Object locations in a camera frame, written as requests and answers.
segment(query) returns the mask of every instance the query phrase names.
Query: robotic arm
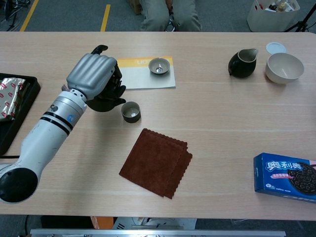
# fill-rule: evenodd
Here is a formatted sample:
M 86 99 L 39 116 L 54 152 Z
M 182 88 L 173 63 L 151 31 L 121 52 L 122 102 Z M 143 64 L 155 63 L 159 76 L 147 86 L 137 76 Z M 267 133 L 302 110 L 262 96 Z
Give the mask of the robotic arm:
M 23 140 L 21 155 L 14 164 L 0 164 L 0 200 L 18 203 L 38 187 L 45 166 L 53 159 L 86 107 L 106 112 L 126 101 L 120 97 L 126 87 L 114 58 L 100 55 L 100 45 L 84 55 L 67 77 L 69 91 L 63 91 Z

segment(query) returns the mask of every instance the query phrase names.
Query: black teapot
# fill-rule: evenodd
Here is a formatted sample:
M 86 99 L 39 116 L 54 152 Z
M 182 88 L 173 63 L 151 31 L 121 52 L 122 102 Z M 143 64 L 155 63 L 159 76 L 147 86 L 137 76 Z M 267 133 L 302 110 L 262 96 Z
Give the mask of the black teapot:
M 256 68 L 258 50 L 243 49 L 236 53 L 228 64 L 229 75 L 238 78 L 250 76 Z

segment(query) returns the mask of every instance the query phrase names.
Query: food package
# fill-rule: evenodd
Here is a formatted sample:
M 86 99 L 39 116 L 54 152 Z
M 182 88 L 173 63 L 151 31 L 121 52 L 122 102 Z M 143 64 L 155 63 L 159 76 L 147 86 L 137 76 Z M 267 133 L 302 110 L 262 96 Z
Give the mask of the food package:
M 0 122 L 16 118 L 28 87 L 29 83 L 21 78 L 0 80 Z

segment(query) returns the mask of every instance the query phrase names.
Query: yellow floor line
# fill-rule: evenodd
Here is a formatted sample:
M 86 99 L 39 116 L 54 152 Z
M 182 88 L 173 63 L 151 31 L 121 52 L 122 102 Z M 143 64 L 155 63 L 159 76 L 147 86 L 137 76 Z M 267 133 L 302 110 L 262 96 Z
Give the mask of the yellow floor line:
M 101 30 L 100 31 L 105 31 L 105 29 L 107 27 L 107 22 L 108 22 L 109 13 L 110 13 L 110 7 L 111 7 L 110 4 L 107 4 L 107 6 L 105 7 L 105 12 L 104 12 L 102 26 L 101 26 Z
M 29 21 L 30 21 L 30 18 L 32 17 L 32 14 L 33 14 L 33 12 L 34 12 L 34 10 L 35 10 L 35 7 L 36 7 L 36 5 L 38 4 L 38 2 L 39 2 L 39 0 L 34 0 L 34 3 L 33 3 L 32 7 L 31 7 L 31 9 L 30 9 L 28 15 L 26 16 L 25 21 L 23 22 L 23 25 L 22 25 L 20 31 L 25 31 L 25 29 L 26 29 L 26 27 L 28 26 L 28 23 L 29 23 Z

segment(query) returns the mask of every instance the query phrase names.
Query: gray pants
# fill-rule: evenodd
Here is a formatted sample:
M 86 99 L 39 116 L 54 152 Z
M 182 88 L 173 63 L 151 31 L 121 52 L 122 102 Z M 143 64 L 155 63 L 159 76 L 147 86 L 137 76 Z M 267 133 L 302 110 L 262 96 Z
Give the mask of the gray pants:
M 141 31 L 164 31 L 169 23 L 165 0 L 140 0 L 144 21 Z M 201 31 L 195 0 L 173 0 L 173 24 L 176 31 Z

